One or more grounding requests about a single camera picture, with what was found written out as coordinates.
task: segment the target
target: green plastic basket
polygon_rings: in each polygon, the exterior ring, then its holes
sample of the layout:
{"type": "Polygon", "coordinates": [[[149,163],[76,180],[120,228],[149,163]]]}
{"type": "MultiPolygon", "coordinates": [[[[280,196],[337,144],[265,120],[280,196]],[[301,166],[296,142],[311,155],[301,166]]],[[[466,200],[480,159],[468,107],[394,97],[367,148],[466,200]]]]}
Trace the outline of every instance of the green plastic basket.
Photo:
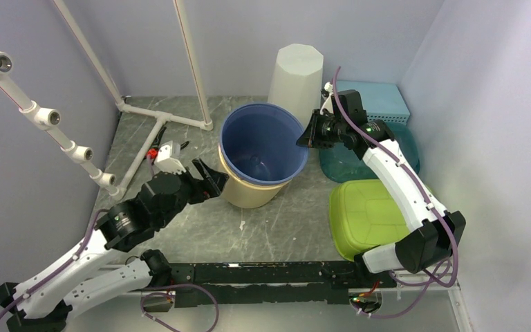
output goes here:
{"type": "Polygon", "coordinates": [[[328,218],[339,254],[353,256],[407,236],[404,217],[380,180],[356,180],[330,193],[328,218]]]}

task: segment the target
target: wire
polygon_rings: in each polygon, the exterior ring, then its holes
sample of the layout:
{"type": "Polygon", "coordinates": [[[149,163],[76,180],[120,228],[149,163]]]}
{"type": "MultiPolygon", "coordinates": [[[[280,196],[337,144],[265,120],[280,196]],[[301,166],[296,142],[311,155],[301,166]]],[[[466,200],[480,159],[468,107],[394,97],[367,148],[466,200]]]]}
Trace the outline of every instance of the wire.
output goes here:
{"type": "MultiPolygon", "coordinates": [[[[207,332],[211,332],[216,326],[216,323],[218,322],[218,303],[216,299],[214,298],[214,296],[208,290],[204,289],[203,287],[200,287],[199,285],[195,285],[195,284],[178,284],[178,285],[171,285],[171,286],[165,286],[165,287],[149,287],[149,288],[143,288],[142,290],[143,291],[170,291],[170,290],[177,289],[177,288],[189,288],[189,287],[198,289],[199,291],[206,294],[211,299],[212,303],[214,304],[214,309],[215,309],[214,322],[212,323],[211,327],[207,330],[207,332]]],[[[151,294],[145,295],[144,297],[141,298],[141,302],[140,302],[140,308],[141,308],[142,314],[145,317],[148,317],[150,320],[157,322],[159,325],[162,325],[166,329],[169,329],[170,331],[180,332],[179,330],[176,330],[174,327],[169,326],[164,321],[159,320],[155,316],[152,316],[145,311],[143,302],[152,296],[162,296],[162,297],[167,297],[167,298],[171,297],[171,295],[167,293],[151,293],[151,294]]]]}
{"type": "Polygon", "coordinates": [[[397,283],[399,284],[402,284],[404,286],[408,286],[408,287],[416,287],[416,286],[424,286],[424,285],[427,285],[427,284],[430,284],[432,282],[436,282],[437,284],[443,286],[443,282],[440,280],[440,278],[442,278],[444,275],[446,275],[448,272],[449,272],[449,268],[451,267],[451,261],[449,259],[446,259],[444,261],[442,261],[441,263],[447,263],[447,267],[445,268],[444,271],[441,272],[441,274],[439,274],[437,277],[434,276],[432,273],[430,273],[427,269],[424,269],[423,271],[425,271],[429,277],[431,277],[431,279],[428,279],[427,281],[425,282],[418,282],[418,283],[409,283],[409,282],[404,282],[400,279],[398,279],[396,276],[395,276],[395,272],[394,271],[389,271],[389,274],[390,274],[390,277],[397,283]]]}
{"type": "Polygon", "coordinates": [[[151,144],[151,148],[159,148],[160,147],[160,143],[162,142],[162,137],[164,136],[164,131],[166,131],[166,126],[162,126],[162,128],[160,128],[160,131],[158,131],[158,135],[156,135],[156,138],[154,138],[152,144],[151,144]]]}
{"type": "Polygon", "coordinates": [[[151,159],[151,156],[149,154],[145,156],[145,159],[147,160],[147,164],[149,166],[149,173],[151,174],[151,177],[153,178],[153,176],[156,175],[156,172],[153,170],[153,160],[151,159]]]}
{"type": "Polygon", "coordinates": [[[360,297],[368,297],[369,295],[371,295],[371,293],[373,293],[373,291],[375,291],[375,289],[380,285],[380,280],[377,280],[374,284],[373,284],[373,287],[371,287],[371,289],[369,290],[369,292],[365,292],[365,293],[361,293],[359,294],[360,297]]]}
{"type": "MultiPolygon", "coordinates": [[[[93,231],[95,229],[95,222],[99,219],[99,215],[103,212],[108,212],[108,210],[105,209],[99,209],[97,212],[95,212],[94,217],[91,218],[91,220],[88,222],[88,225],[86,227],[86,234],[84,235],[84,238],[82,239],[82,242],[80,242],[80,245],[78,247],[78,250],[72,255],[72,257],[80,257],[80,254],[84,251],[86,246],[89,244],[89,241],[91,240],[91,237],[93,236],[93,231]]],[[[40,289],[43,285],[47,284],[50,280],[54,279],[56,276],[58,276],[62,271],[66,270],[72,262],[74,262],[74,259],[69,258],[67,261],[65,261],[61,266],[59,266],[57,269],[55,269],[52,273],[47,275],[45,278],[37,282],[35,285],[28,288],[24,294],[21,294],[18,296],[17,299],[14,299],[9,303],[7,307],[5,307],[0,312],[0,321],[5,317],[5,314],[13,309],[16,305],[22,303],[26,300],[26,298],[31,297],[33,293],[35,293],[38,289],[40,289]]]]}
{"type": "Polygon", "coordinates": [[[139,258],[139,256],[133,255],[133,256],[127,257],[127,259],[125,259],[125,265],[129,264],[129,260],[132,259],[132,258],[139,258]]]}
{"type": "MultiPolygon", "coordinates": [[[[339,75],[339,71],[341,71],[341,66],[337,67],[337,70],[335,71],[335,75],[333,76],[333,94],[335,94],[337,92],[337,76],[339,75]]],[[[341,105],[340,98],[335,98],[335,102],[337,103],[337,107],[339,108],[339,112],[341,113],[341,115],[343,116],[345,121],[347,121],[347,123],[349,123],[351,128],[353,128],[356,132],[358,132],[358,134],[361,135],[363,138],[365,138],[366,140],[368,140],[369,142],[374,144],[377,148],[379,148],[383,152],[385,152],[396,163],[400,162],[400,159],[395,154],[393,154],[389,149],[387,149],[385,146],[381,145],[373,137],[371,137],[370,135],[368,135],[365,132],[363,132],[358,126],[355,125],[355,123],[353,123],[353,121],[347,115],[347,112],[345,112],[345,110],[343,109],[343,105],[341,105]]],[[[425,203],[427,205],[430,204],[431,200],[430,200],[430,197],[429,197],[428,193],[425,191],[424,187],[422,186],[422,183],[420,183],[420,180],[418,180],[418,178],[412,172],[412,170],[410,170],[408,168],[408,166],[406,166],[406,164],[401,164],[400,167],[404,170],[404,172],[406,172],[408,174],[408,176],[410,176],[410,179],[414,182],[414,184],[418,188],[418,191],[422,195],[422,198],[424,199],[425,203]]],[[[434,276],[434,273],[436,272],[436,269],[435,269],[432,274],[428,274],[430,279],[429,279],[429,281],[426,284],[420,283],[420,284],[416,285],[416,286],[420,286],[421,284],[424,284],[425,287],[420,292],[419,296],[416,298],[416,300],[414,300],[414,302],[412,303],[412,305],[409,308],[406,308],[401,313],[398,313],[398,314],[395,314],[395,315],[382,315],[382,316],[372,315],[370,317],[376,317],[376,318],[395,318],[395,317],[400,317],[401,315],[404,315],[405,313],[408,313],[408,311],[410,311],[418,303],[418,301],[420,301],[420,298],[426,293],[430,283],[437,282],[438,284],[440,284],[443,287],[451,287],[451,286],[453,286],[455,284],[455,282],[457,280],[457,272],[458,272],[458,266],[459,266],[457,241],[455,240],[455,236],[453,235],[453,232],[451,231],[451,228],[449,227],[449,225],[447,225],[447,222],[443,219],[443,217],[440,215],[440,213],[438,213],[436,208],[432,207],[430,210],[436,216],[438,221],[440,222],[441,226],[443,227],[443,229],[447,233],[447,237],[449,238],[449,242],[451,243],[451,248],[452,248],[452,251],[453,251],[453,255],[452,255],[453,256],[453,264],[452,264],[453,265],[453,272],[451,273],[451,279],[448,282],[441,282],[441,279],[445,276],[445,274],[442,273],[439,277],[435,277],[434,276]]],[[[441,261],[437,265],[437,267],[440,267],[444,262],[445,261],[441,261]]]]}

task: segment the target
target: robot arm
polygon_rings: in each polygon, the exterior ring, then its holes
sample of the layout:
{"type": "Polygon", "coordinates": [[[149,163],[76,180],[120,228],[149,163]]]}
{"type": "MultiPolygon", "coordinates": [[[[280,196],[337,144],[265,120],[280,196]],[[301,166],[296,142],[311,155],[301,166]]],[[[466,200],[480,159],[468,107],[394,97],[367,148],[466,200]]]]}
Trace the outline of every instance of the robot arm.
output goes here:
{"type": "Polygon", "coordinates": [[[227,174],[210,169],[200,159],[194,166],[203,177],[194,178],[176,159],[178,151],[165,145],[160,150],[160,172],[142,186],[133,199],[114,205],[74,248],[38,275],[20,284],[0,286],[0,305],[11,308],[10,332],[62,331],[68,319],[113,297],[135,289],[165,285],[171,278],[168,261],[159,250],[148,250],[139,260],[92,279],[105,264],[151,239],[189,204],[218,196],[227,174]],[[82,242],[86,247],[79,252],[82,242]],[[49,279],[39,289],[40,282],[49,279]]]}
{"type": "Polygon", "coordinates": [[[386,270],[404,268],[416,273],[428,266],[450,257],[451,241],[443,225],[434,215],[438,213],[449,226],[458,243],[465,227],[465,219],[460,212],[449,212],[447,208],[429,193],[426,186],[403,156],[392,132],[381,120],[368,121],[361,97],[355,90],[332,93],[331,86],[325,86],[328,97],[321,110],[314,110],[310,122],[297,140],[304,147],[318,149],[331,148],[341,142],[353,150],[359,159],[369,166],[387,188],[400,208],[410,230],[410,234],[395,243],[384,244],[356,255],[354,260],[368,273],[375,274],[386,270]],[[335,98],[344,105],[347,116],[376,142],[397,156],[396,163],[387,152],[359,135],[338,112],[335,98]],[[418,186],[429,195],[426,200],[418,186]]]}

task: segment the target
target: white pipe frame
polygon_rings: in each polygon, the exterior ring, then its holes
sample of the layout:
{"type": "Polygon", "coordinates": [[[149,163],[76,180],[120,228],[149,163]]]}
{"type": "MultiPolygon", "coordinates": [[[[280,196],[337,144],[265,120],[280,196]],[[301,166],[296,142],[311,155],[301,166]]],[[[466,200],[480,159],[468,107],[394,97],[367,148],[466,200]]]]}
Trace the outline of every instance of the white pipe frame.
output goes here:
{"type": "Polygon", "coordinates": [[[31,100],[11,80],[9,77],[11,70],[11,57],[7,53],[0,52],[0,89],[19,107],[21,114],[38,129],[50,135],[72,161],[81,165],[88,172],[95,183],[106,189],[112,197],[119,195],[120,191],[115,187],[115,176],[104,173],[92,164],[93,150],[90,147],[79,146],[73,140],[68,139],[58,128],[60,123],[59,111],[43,108],[31,100]]]}
{"type": "Polygon", "coordinates": [[[188,26],[188,20],[185,14],[184,5],[181,0],[174,0],[174,9],[176,10],[176,14],[178,16],[178,23],[180,24],[180,29],[182,31],[182,37],[183,37],[185,47],[186,47],[186,53],[188,54],[190,70],[194,78],[194,86],[196,87],[196,94],[198,95],[198,101],[201,104],[201,110],[203,112],[203,121],[191,120],[188,118],[175,116],[172,113],[167,113],[167,112],[162,112],[162,111],[152,111],[149,109],[142,109],[140,107],[133,107],[127,104],[124,98],[122,97],[121,93],[119,93],[117,86],[113,83],[113,80],[111,79],[109,74],[104,69],[103,65],[101,64],[101,61],[98,59],[97,55],[95,54],[88,40],[86,39],[82,31],[80,30],[80,27],[76,23],[76,20],[74,20],[74,17],[70,13],[70,10],[68,9],[68,7],[66,7],[64,0],[53,0],[53,2],[55,6],[57,7],[57,9],[59,10],[60,14],[63,16],[66,23],[68,24],[68,27],[72,30],[74,36],[76,37],[78,41],[78,44],[80,44],[80,46],[84,49],[86,56],[92,62],[95,70],[101,77],[104,85],[107,87],[107,89],[113,96],[113,99],[115,100],[115,104],[117,105],[117,108],[119,109],[119,111],[124,112],[124,113],[140,114],[143,116],[151,116],[156,119],[156,124],[153,126],[153,129],[147,136],[147,139],[145,140],[143,146],[137,153],[135,159],[131,163],[131,166],[129,166],[129,169],[127,170],[126,174],[123,176],[121,183],[118,185],[119,193],[113,197],[119,200],[127,192],[127,187],[129,186],[129,183],[131,182],[131,180],[133,179],[133,176],[137,172],[137,169],[139,168],[141,162],[144,160],[144,157],[146,153],[148,152],[154,138],[156,137],[156,135],[158,134],[158,132],[160,131],[160,129],[166,122],[177,122],[183,125],[198,127],[198,128],[201,128],[207,131],[210,131],[213,129],[213,123],[210,118],[209,109],[207,106],[207,98],[205,95],[205,90],[204,90],[204,86],[202,83],[201,74],[198,69],[198,62],[196,61],[196,55],[194,52],[194,47],[192,45],[192,39],[190,37],[190,29],[188,26]]]}

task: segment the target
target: yellow bucket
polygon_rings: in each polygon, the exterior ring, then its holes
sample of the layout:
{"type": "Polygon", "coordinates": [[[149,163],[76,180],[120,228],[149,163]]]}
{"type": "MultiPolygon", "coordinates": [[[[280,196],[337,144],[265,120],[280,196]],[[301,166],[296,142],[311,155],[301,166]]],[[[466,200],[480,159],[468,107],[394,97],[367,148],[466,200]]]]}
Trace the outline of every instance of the yellow bucket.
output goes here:
{"type": "Polygon", "coordinates": [[[221,197],[227,202],[243,209],[254,209],[265,205],[276,196],[284,185],[290,182],[286,181],[278,185],[254,185],[253,183],[240,179],[227,166],[227,162],[221,151],[221,146],[218,147],[218,159],[220,160],[219,170],[229,174],[229,180],[223,188],[221,197]]]}

